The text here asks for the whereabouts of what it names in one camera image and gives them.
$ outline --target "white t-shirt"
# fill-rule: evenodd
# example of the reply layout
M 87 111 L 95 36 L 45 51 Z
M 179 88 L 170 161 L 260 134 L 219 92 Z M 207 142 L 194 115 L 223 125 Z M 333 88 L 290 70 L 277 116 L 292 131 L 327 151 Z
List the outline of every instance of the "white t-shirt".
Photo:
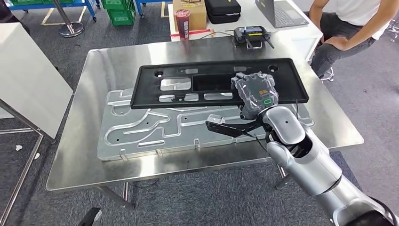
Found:
M 364 26 L 377 13 L 379 6 L 380 0 L 337 0 L 336 14 L 342 21 Z M 373 39 L 378 40 L 388 25 L 389 23 L 373 34 Z

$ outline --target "aluminum plate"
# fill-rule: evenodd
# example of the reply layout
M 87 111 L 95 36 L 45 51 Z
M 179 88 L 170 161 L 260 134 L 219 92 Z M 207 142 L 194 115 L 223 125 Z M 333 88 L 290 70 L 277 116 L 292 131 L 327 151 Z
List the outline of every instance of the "aluminum plate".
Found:
M 228 145 L 254 140 L 251 137 L 228 137 L 208 131 L 205 121 L 210 114 L 222 116 L 226 123 L 248 123 L 239 118 L 236 106 L 130 109 L 133 89 L 111 91 L 107 95 L 97 157 L 102 161 L 140 157 L 194 148 Z M 295 105 L 285 105 L 296 113 Z M 303 105 L 299 119 L 314 124 Z M 263 128 L 250 132 L 259 139 Z

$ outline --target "gray jeans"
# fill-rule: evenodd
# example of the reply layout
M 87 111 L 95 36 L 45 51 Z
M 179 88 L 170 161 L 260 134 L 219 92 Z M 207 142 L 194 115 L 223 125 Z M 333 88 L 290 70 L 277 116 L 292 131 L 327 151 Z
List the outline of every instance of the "gray jeans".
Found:
M 328 40 L 333 36 L 344 36 L 350 39 L 362 27 L 340 20 L 335 13 L 323 13 L 321 16 L 320 29 L 323 32 L 324 40 Z M 319 78 L 323 78 L 336 60 L 353 56 L 369 48 L 374 42 L 375 39 L 370 37 L 347 51 L 341 51 L 330 44 L 320 43 L 314 52 L 311 67 Z

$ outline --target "metal pole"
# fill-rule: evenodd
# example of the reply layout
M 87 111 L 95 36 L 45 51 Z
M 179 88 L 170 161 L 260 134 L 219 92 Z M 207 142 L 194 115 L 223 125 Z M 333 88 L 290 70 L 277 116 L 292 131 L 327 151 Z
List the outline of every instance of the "metal pole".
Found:
M 283 179 L 281 179 L 277 184 L 276 188 L 277 190 L 281 190 L 285 185 L 288 184 L 288 182 L 292 179 L 292 177 L 287 174 Z
M 60 30 L 58 31 L 61 36 L 69 38 L 69 37 L 75 37 L 81 34 L 84 30 L 84 26 L 80 22 L 73 22 L 68 19 L 66 16 L 64 9 L 62 8 L 60 2 L 58 0 L 53 0 L 54 5 L 56 6 L 58 12 L 60 13 L 62 19 L 65 22 L 65 25 L 62 25 Z
M 118 194 L 116 194 L 109 187 L 101 186 L 101 187 L 97 187 L 97 189 L 100 192 L 104 193 L 105 195 L 109 196 L 112 200 L 114 200 L 116 203 L 120 204 L 122 207 L 131 208 L 131 209 L 135 208 L 135 205 L 133 203 L 125 201 L 122 197 L 120 197 Z
M 276 184 L 276 188 L 281 190 L 286 184 L 288 184 L 292 177 L 289 174 L 286 174 L 284 169 L 279 165 L 277 165 L 277 168 L 279 169 L 282 179 Z
M 125 182 L 123 184 L 123 200 L 128 201 L 128 194 L 129 194 L 129 184 Z
M 39 149 L 40 143 L 43 140 L 43 137 L 44 136 L 42 134 L 40 134 L 38 140 L 35 143 L 35 147 L 33 147 L 33 150 L 31 152 L 31 155 L 29 156 L 28 162 L 25 164 L 24 170 L 22 171 L 22 174 L 19 177 L 18 182 L 16 183 L 16 186 L 13 190 L 11 198 L 7 203 L 7 206 L 6 206 L 6 209 L 4 210 L 3 216 L 1 216 L 0 226 L 4 226 L 6 224 L 7 218 L 11 212 L 11 208 L 13 207 L 16 197 L 18 196 L 19 190 L 21 190 L 22 184 L 25 181 L 25 177 L 28 174 L 28 171 L 32 166 L 32 162 L 35 158 L 37 150 Z
M 0 130 L 0 134 L 11 134 L 11 133 L 26 133 L 33 132 L 31 128 L 23 128 L 23 129 L 3 129 Z
M 39 135 L 44 135 L 44 137 L 49 140 L 52 144 L 56 142 L 55 139 L 50 137 L 47 133 L 42 131 L 39 127 L 37 127 L 35 124 L 33 124 L 31 121 L 29 121 L 27 118 L 25 118 L 23 115 L 21 115 L 19 112 L 17 112 L 14 108 L 9 106 L 6 102 L 2 101 L 0 99 L 0 107 L 3 108 L 6 112 L 10 113 L 12 116 L 14 116 L 16 119 L 19 119 L 25 125 L 29 126 L 33 131 L 37 132 Z

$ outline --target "stanchion base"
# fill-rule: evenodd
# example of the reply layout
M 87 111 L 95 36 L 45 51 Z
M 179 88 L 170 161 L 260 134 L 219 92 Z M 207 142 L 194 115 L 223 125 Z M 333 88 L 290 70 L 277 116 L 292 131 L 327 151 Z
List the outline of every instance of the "stanchion base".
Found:
M 64 24 L 61 26 L 60 30 L 58 30 L 58 32 L 60 33 L 61 36 L 65 37 L 65 38 L 75 37 L 75 36 L 80 35 L 83 32 L 83 30 L 85 29 L 85 27 L 83 26 L 82 23 L 72 22 L 71 24 L 72 24 L 74 33 L 69 31 L 66 24 Z

